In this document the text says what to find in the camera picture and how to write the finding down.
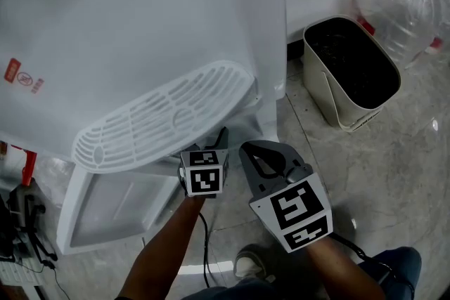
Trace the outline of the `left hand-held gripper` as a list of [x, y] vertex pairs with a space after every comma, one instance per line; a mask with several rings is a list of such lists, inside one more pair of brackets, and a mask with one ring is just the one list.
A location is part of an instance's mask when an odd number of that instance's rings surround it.
[[206, 150], [181, 153], [181, 179], [189, 197], [214, 197], [223, 192], [229, 167], [229, 130], [224, 126]]

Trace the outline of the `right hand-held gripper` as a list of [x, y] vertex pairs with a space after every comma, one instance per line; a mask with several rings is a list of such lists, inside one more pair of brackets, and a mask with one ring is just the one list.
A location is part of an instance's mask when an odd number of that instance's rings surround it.
[[303, 164], [292, 146], [247, 141], [238, 153], [253, 194], [250, 208], [287, 253], [333, 231], [330, 202], [321, 179], [311, 166]]

